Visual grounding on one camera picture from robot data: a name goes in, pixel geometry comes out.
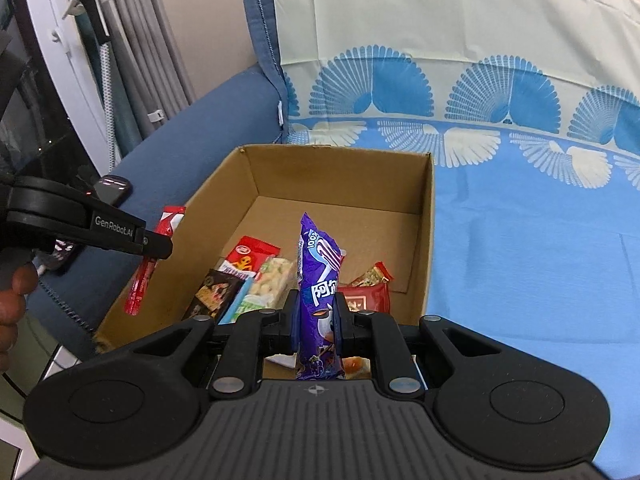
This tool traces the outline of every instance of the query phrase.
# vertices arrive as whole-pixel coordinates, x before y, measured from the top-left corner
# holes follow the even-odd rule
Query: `cardboard box flap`
[[[261,196],[420,214],[430,159],[418,153],[331,146],[244,148]]]

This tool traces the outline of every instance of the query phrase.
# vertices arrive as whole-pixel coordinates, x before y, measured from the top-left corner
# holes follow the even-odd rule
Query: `purple snack wrapper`
[[[300,348],[296,378],[324,380],[344,377],[335,355],[333,303],[342,256],[340,248],[318,230],[305,213],[300,221],[298,286],[300,288]]]

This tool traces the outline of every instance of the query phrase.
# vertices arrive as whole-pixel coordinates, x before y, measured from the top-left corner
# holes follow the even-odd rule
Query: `finger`
[[[13,325],[22,319],[26,303],[12,290],[0,291],[0,324]]]
[[[0,325],[0,352],[8,352],[18,341],[16,325]]]
[[[15,270],[11,286],[16,294],[31,294],[37,285],[38,271],[31,262]]]
[[[0,373],[5,373],[9,369],[9,356],[5,353],[0,353]]]

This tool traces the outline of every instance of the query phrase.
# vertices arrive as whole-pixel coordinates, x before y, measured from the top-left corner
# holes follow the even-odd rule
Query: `metal bolt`
[[[234,394],[244,388],[244,381],[238,377],[220,377],[213,381],[213,389],[221,394]]]
[[[396,377],[389,381],[389,389],[397,394],[413,394],[420,389],[420,381],[411,377]]]

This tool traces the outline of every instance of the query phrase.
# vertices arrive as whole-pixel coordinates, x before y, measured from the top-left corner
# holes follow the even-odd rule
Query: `red snack package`
[[[393,280],[393,276],[386,270],[382,262],[376,262],[367,272],[353,280],[349,286],[370,286],[377,283],[386,283]]]
[[[389,284],[378,283],[371,286],[339,286],[338,292],[344,294],[347,306],[352,312],[359,310],[390,311]]]
[[[280,248],[250,236],[240,238],[218,270],[246,280],[254,278],[260,266],[271,256],[278,256]]]
[[[184,217],[186,208],[184,206],[165,206],[162,210],[162,216],[155,228],[156,233],[166,236],[173,236],[174,229],[178,227],[178,224]],[[142,263],[136,271],[136,277],[131,285],[131,290],[127,296],[127,301],[124,305],[124,312],[130,316],[137,316],[140,312],[140,304],[142,298],[146,293],[146,286],[151,279],[151,275],[154,273],[156,263],[158,260],[144,257]]]

